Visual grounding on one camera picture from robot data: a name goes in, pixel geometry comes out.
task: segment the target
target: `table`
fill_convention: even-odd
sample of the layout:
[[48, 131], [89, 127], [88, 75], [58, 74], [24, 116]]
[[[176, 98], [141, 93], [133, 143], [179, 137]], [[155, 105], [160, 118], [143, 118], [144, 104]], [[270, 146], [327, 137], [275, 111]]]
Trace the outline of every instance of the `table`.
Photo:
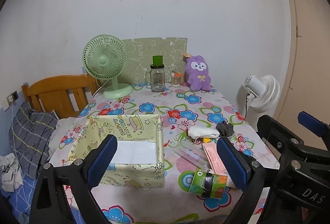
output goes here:
[[[242, 194], [240, 190], [226, 187], [221, 199], [202, 199], [187, 192], [196, 166], [179, 157], [172, 148], [181, 140], [188, 139], [185, 130], [193, 125], [214, 128], [217, 123], [226, 120], [234, 125], [235, 135], [231, 142], [237, 150], [254, 156], [264, 167], [279, 166], [257, 133], [214, 87], [210, 92], [192, 92], [186, 83], [182, 83], [180, 87], [166, 85], [162, 93], [151, 92], [146, 84], [132, 87], [134, 91], [129, 96], [117, 100], [105, 99], [102, 94], [97, 94], [81, 111], [50, 161], [54, 166], [68, 164], [67, 156], [72, 143], [92, 115], [149, 113], [162, 116], [165, 186], [150, 188], [99, 184], [92, 189], [92, 194], [109, 221], [175, 224], [229, 215]], [[78, 208], [70, 187], [65, 188], [70, 205]], [[267, 193], [268, 190], [264, 189], [255, 213], [261, 212]]]

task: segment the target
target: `wall outlet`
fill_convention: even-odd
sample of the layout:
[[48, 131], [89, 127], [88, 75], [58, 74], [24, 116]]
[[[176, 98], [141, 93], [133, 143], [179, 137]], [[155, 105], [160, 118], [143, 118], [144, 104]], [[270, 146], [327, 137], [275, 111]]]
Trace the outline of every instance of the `wall outlet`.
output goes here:
[[19, 99], [19, 95], [17, 94], [17, 91], [15, 91], [11, 95], [7, 96], [8, 106], [11, 106], [17, 99]]

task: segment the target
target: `door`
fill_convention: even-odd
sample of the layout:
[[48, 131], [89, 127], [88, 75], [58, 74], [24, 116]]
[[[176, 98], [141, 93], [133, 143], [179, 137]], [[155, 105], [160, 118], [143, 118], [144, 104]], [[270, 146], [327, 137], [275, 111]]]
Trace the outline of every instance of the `door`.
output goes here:
[[281, 96], [274, 116], [305, 145], [326, 149], [321, 138], [298, 123], [297, 115], [304, 110], [330, 123], [330, 5], [327, 0], [290, 0], [290, 8], [296, 28], [288, 88], [283, 89], [285, 96]]

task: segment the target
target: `yellow fabric box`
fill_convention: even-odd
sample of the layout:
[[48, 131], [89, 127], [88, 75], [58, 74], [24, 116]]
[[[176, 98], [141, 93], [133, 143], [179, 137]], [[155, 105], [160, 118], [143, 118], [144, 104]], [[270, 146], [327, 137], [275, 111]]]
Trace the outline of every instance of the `yellow fabric box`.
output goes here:
[[162, 187], [164, 179], [164, 153], [161, 116], [140, 115], [100, 115], [91, 116], [81, 129], [68, 155], [72, 163], [84, 159], [97, 148], [108, 135], [115, 135], [120, 141], [149, 141], [156, 144], [154, 164], [110, 164], [101, 183], [131, 187]]

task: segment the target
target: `purple plush toy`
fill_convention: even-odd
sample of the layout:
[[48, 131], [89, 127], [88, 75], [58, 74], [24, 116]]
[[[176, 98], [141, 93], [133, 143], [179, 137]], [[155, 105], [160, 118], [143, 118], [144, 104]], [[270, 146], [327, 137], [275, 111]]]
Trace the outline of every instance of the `purple plush toy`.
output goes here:
[[191, 91], [211, 90], [209, 67], [202, 56], [191, 56], [188, 58], [185, 71], [189, 76], [187, 83], [190, 84]]

